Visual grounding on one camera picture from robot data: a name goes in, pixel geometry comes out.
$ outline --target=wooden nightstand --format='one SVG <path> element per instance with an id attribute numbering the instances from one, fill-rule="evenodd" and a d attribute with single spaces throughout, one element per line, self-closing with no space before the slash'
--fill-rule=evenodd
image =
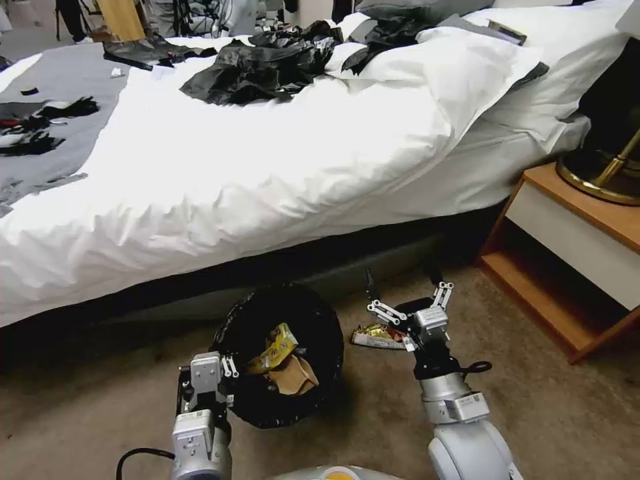
<path id="1" fill-rule="evenodd" d="M 556 340 L 570 363 L 640 321 L 640 208 L 527 170 L 478 265 Z"/>

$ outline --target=yellow wrapper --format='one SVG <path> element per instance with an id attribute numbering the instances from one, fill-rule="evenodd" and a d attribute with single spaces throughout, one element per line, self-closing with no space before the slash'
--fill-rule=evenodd
<path id="1" fill-rule="evenodd" d="M 298 345 L 289 326 L 281 323 L 270 334 L 273 342 L 260 356 L 252 359 L 245 370 L 248 374 L 264 373 L 280 365 Z"/>

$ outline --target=beige carpet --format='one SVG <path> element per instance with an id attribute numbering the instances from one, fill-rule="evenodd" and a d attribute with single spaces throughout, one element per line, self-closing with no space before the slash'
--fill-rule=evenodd
<path id="1" fill-rule="evenodd" d="M 640 478 L 639 352 L 634 334 L 570 367 L 481 273 L 446 274 L 452 350 L 490 403 L 526 479 Z M 381 285 L 391 304 L 431 292 L 419 274 Z M 364 295 L 335 305 L 345 338 L 371 320 Z M 0 330 L 0 478 L 111 479 L 133 447 L 171 449 L 177 366 L 207 348 L 202 324 L 100 325 L 52 333 L 28 322 Z M 434 479 L 413 358 L 347 345 L 334 402 L 302 423 L 258 431 L 230 415 L 234 479 L 322 463 L 352 463 L 410 480 Z M 125 480 L 164 479 L 166 459 L 128 460 Z"/>

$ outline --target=black plastic bag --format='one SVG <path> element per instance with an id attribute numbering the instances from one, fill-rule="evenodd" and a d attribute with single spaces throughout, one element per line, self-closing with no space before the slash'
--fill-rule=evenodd
<path id="1" fill-rule="evenodd" d="M 269 332 L 285 322 L 319 380 L 300 396 L 282 395 L 269 388 L 262 375 L 243 375 L 250 360 L 265 350 Z M 332 308 L 315 292 L 294 283 L 256 290 L 231 309 L 220 326 L 211 350 L 232 354 L 240 371 L 231 408 L 238 417 L 258 428 L 292 425 L 315 412 L 333 392 L 340 376 L 344 340 Z"/>
<path id="2" fill-rule="evenodd" d="M 367 48 L 360 49 L 349 56 L 342 64 L 342 71 L 351 70 L 359 75 L 380 53 L 415 45 L 417 43 L 415 36 L 418 33 L 436 26 L 424 20 L 421 10 L 422 8 L 414 8 L 404 11 L 402 15 L 380 15 L 375 20 L 369 19 L 360 24 L 349 39 L 364 43 Z"/>
<path id="3" fill-rule="evenodd" d="M 143 70 L 152 70 L 154 65 L 172 67 L 191 57 L 212 57 L 215 48 L 198 49 L 173 45 L 160 35 L 141 40 L 104 43 L 104 58 Z"/>
<path id="4" fill-rule="evenodd" d="M 223 47 L 215 63 L 196 73 L 180 90 L 217 105 L 289 100 L 324 73 L 342 35 L 326 21 L 316 21 L 304 30 L 264 32 L 249 41 L 255 46 L 233 40 Z"/>

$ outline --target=cable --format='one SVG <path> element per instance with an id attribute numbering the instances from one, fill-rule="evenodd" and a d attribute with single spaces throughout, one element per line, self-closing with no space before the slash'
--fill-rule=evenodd
<path id="1" fill-rule="evenodd" d="M 493 365 L 490 361 L 480 360 L 477 362 L 473 362 L 470 366 L 464 368 L 460 368 L 459 372 L 462 373 L 462 380 L 466 380 L 467 375 L 470 373 L 482 373 L 489 371 L 493 368 Z"/>
<path id="2" fill-rule="evenodd" d="M 174 460 L 175 455 L 166 450 L 159 449 L 150 449 L 150 448 L 138 448 L 129 450 L 126 452 L 120 460 L 118 461 L 118 466 L 115 468 L 115 480 L 122 480 L 122 467 L 125 464 L 125 460 L 128 459 L 132 455 L 136 455 L 138 453 L 148 453 L 150 455 L 156 455 L 158 457 L 168 458 L 169 460 Z"/>

